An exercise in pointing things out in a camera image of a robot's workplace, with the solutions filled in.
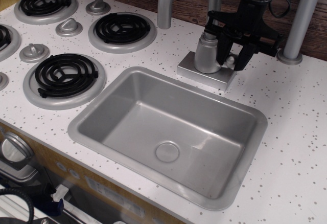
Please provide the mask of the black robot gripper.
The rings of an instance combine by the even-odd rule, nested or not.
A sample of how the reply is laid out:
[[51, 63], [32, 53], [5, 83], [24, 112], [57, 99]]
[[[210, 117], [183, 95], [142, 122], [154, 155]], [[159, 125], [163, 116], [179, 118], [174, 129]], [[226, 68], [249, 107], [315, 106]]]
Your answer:
[[283, 36], [263, 20], [263, 15], [272, 0], [240, 0], [234, 13], [209, 11], [205, 32], [219, 37], [217, 62], [223, 65], [233, 42], [243, 45], [235, 62], [234, 71], [242, 71], [253, 54], [261, 52], [275, 56]]

